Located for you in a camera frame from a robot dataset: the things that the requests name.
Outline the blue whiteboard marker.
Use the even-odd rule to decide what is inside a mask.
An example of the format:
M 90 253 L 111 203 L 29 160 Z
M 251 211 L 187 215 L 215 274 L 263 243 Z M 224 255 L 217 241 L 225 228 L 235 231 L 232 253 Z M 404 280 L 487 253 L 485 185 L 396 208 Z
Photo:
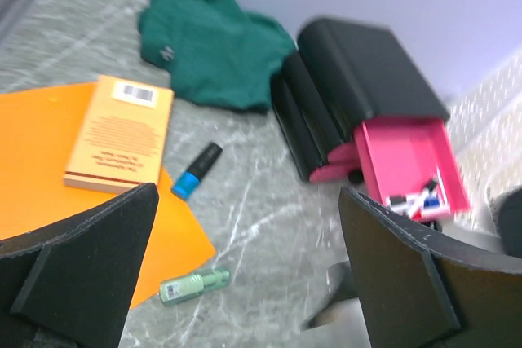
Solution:
M 441 215 L 448 214 L 450 212 L 449 206 L 445 204 L 440 198 L 428 197 L 421 209 L 414 215 L 414 218 L 429 219 L 437 218 Z

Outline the red whiteboard marker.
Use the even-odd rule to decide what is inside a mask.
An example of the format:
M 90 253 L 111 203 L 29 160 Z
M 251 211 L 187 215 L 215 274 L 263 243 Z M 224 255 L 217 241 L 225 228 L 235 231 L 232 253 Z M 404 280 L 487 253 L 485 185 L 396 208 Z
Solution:
M 432 194 L 429 192 L 420 193 L 414 200 L 413 204 L 406 210 L 406 215 L 411 219 L 420 215 L 426 200 L 430 200 L 431 198 Z

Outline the white file rack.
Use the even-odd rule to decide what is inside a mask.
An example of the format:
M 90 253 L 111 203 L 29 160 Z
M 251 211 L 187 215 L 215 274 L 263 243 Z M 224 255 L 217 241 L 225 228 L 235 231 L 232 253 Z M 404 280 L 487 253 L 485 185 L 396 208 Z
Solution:
M 521 50 L 450 107 L 447 129 L 471 210 L 456 222 L 497 234 L 498 203 L 521 186 Z

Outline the green cloth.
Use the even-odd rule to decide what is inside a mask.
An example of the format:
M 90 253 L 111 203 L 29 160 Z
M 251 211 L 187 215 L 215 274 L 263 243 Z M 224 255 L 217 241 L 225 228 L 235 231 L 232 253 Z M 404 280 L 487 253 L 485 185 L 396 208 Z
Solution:
M 137 23 L 143 61 L 170 74 L 193 104 L 266 113 L 270 78 L 294 49 L 273 18 L 236 0 L 149 0 Z

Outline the black whiteboard marker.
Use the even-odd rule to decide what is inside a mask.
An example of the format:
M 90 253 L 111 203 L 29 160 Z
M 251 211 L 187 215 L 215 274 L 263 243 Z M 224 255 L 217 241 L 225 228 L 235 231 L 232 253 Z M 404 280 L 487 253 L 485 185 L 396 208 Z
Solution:
M 411 193 L 406 195 L 392 195 L 385 199 L 385 206 L 390 210 L 403 214 L 414 202 L 421 196 L 420 193 Z

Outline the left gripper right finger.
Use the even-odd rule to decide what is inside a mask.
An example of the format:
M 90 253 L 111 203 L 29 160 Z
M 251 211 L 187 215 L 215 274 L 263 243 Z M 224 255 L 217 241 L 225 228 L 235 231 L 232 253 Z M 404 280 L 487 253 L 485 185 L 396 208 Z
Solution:
M 339 214 L 373 347 L 519 347 L 521 261 L 394 214 L 351 187 Z

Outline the pink top drawer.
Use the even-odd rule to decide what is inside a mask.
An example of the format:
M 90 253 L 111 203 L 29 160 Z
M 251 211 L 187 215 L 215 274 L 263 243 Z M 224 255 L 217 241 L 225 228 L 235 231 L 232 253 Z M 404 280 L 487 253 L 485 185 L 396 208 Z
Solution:
M 353 137 L 369 196 L 385 206 L 392 195 L 429 192 L 450 212 L 471 209 L 449 136 L 439 118 L 376 117 L 359 125 Z

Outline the orange folder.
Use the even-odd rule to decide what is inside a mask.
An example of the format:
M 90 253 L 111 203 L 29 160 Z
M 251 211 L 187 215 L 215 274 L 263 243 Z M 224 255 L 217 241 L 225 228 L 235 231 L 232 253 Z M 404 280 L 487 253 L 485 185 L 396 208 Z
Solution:
M 1 237 L 11 238 L 111 199 L 66 187 L 62 176 L 91 99 L 91 82 L 1 96 Z M 155 295 L 164 280 L 195 271 L 215 248 L 188 204 L 174 196 L 166 170 L 159 205 L 130 305 Z

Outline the blue highlighter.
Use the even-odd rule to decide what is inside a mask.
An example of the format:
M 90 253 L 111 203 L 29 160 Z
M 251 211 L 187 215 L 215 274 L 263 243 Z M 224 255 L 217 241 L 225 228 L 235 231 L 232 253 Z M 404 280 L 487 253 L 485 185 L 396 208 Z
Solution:
M 218 160 L 223 149 L 217 143 L 208 143 L 189 167 L 176 179 L 171 192 L 181 200 L 188 200 Z

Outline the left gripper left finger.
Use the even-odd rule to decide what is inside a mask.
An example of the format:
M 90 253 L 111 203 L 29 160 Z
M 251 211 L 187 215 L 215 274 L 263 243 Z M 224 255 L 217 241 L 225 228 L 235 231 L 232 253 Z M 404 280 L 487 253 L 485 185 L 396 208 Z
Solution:
M 80 347 L 116 347 L 159 195 L 141 184 L 92 209 L 1 241 L 1 345 L 45 329 Z

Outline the black drawer organizer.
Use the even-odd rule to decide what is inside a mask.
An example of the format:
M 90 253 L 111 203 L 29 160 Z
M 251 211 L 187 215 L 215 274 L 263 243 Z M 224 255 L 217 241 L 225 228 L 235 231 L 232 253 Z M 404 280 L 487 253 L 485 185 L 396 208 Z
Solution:
M 270 79 L 272 107 L 299 177 L 363 180 L 355 130 L 376 117 L 441 119 L 449 112 L 396 35 L 318 17 Z

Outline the orange book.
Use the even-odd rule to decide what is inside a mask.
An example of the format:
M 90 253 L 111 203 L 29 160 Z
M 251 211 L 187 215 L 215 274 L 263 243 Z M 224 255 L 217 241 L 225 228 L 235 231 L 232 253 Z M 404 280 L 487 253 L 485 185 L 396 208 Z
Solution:
M 99 76 L 64 184 L 114 194 L 158 184 L 174 97 L 169 88 Z

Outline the green highlighter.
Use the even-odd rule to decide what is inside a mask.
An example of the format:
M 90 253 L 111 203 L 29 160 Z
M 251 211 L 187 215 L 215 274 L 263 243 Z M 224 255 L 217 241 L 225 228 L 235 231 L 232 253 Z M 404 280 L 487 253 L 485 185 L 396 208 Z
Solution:
M 198 271 L 162 282 L 158 294 L 161 302 L 169 306 L 221 289 L 229 280 L 230 272 L 226 268 Z

